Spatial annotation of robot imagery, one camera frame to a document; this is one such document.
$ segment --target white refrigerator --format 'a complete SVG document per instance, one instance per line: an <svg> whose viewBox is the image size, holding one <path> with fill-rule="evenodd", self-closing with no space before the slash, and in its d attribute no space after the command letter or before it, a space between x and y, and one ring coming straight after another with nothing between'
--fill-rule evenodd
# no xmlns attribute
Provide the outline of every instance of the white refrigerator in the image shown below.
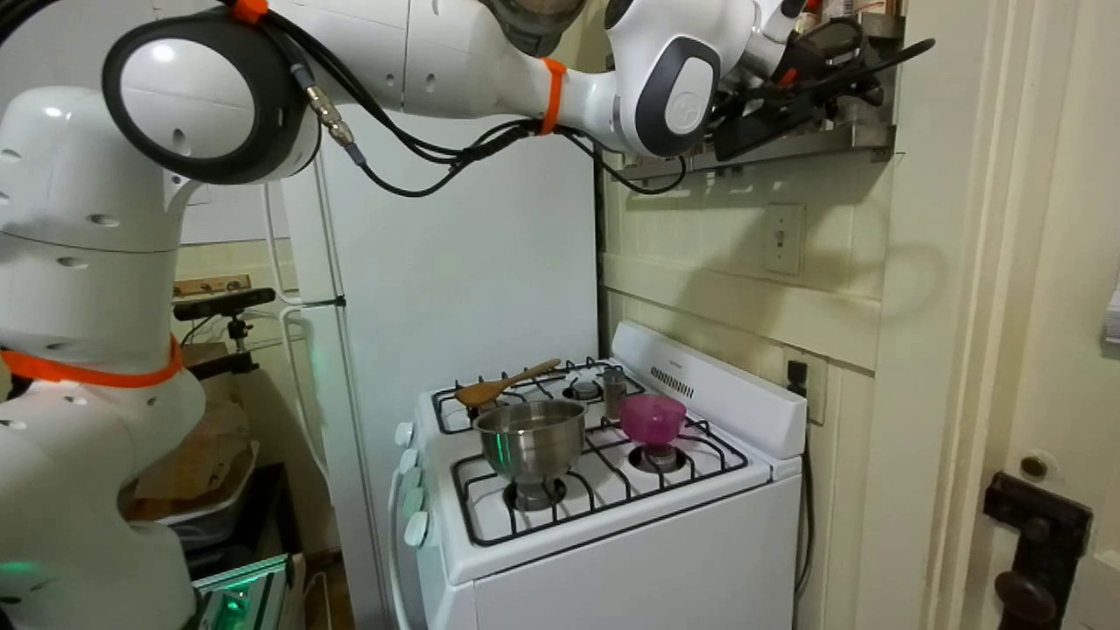
<svg viewBox="0 0 1120 630"><path fill-rule="evenodd" d="M355 106L343 111L389 182L422 188L446 173ZM394 119L449 147L503 120ZM329 139L312 166L279 185L311 352L308 404L321 411L357 627L381 628L393 436L420 395L597 352L594 166L563 138L530 138L422 200L383 192ZM402 564L422 627L413 563Z"/></svg>

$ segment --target door latch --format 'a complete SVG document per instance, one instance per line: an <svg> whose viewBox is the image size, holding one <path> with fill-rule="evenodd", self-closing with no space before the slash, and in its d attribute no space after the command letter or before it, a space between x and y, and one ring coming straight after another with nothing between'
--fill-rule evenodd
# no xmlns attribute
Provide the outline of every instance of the door latch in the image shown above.
<svg viewBox="0 0 1120 630"><path fill-rule="evenodd" d="M1004 602L999 630L1061 630L1093 512L999 472L984 493L983 513L1019 530L1011 569L996 577Z"/></svg>

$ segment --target pink bowl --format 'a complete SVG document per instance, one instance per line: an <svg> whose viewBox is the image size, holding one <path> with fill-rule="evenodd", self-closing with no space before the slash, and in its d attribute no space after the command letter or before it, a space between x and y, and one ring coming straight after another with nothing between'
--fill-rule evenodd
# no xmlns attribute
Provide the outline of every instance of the pink bowl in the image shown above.
<svg viewBox="0 0 1120 630"><path fill-rule="evenodd" d="M680 435L684 405L666 396L631 396L623 401L623 430L648 446L668 446Z"/></svg>

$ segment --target stove knob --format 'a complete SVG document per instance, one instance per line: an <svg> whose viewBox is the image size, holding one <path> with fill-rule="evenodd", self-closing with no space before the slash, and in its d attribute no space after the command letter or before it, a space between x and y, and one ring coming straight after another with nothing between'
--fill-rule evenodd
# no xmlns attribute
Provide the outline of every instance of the stove knob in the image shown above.
<svg viewBox="0 0 1120 630"><path fill-rule="evenodd" d="M401 463L396 466L396 471L401 474L409 472L410 470L417 467L420 462L420 452L416 448L409 448L401 455Z"/></svg>
<svg viewBox="0 0 1120 630"><path fill-rule="evenodd" d="M412 423L401 423L396 425L396 445L401 448L412 446L412 432L416 425Z"/></svg>
<svg viewBox="0 0 1120 630"><path fill-rule="evenodd" d="M409 490L413 488L420 488L420 483L423 481L423 471L420 467L414 467L404 473L401 478L401 492L408 493Z"/></svg>
<svg viewBox="0 0 1120 630"><path fill-rule="evenodd" d="M404 518L411 520L423 509L424 492L422 488L413 488L404 495Z"/></svg>
<svg viewBox="0 0 1120 630"><path fill-rule="evenodd" d="M420 547L428 537L428 512L417 512L404 527L404 544L409 547Z"/></svg>

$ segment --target stove vent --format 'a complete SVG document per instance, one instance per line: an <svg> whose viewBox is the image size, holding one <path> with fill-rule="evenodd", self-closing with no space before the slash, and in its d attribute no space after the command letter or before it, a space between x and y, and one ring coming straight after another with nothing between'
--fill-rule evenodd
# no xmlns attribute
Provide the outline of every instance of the stove vent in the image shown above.
<svg viewBox="0 0 1120 630"><path fill-rule="evenodd" d="M696 391L691 387L682 383L681 381L679 381L679 380L674 379L673 377L666 374L665 372L661 371L656 365L654 365L653 368L650 368L650 373L653 374L653 378L655 378L659 381L668 385L669 387L673 388L674 390L681 392L685 398L692 398L692 393Z"/></svg>

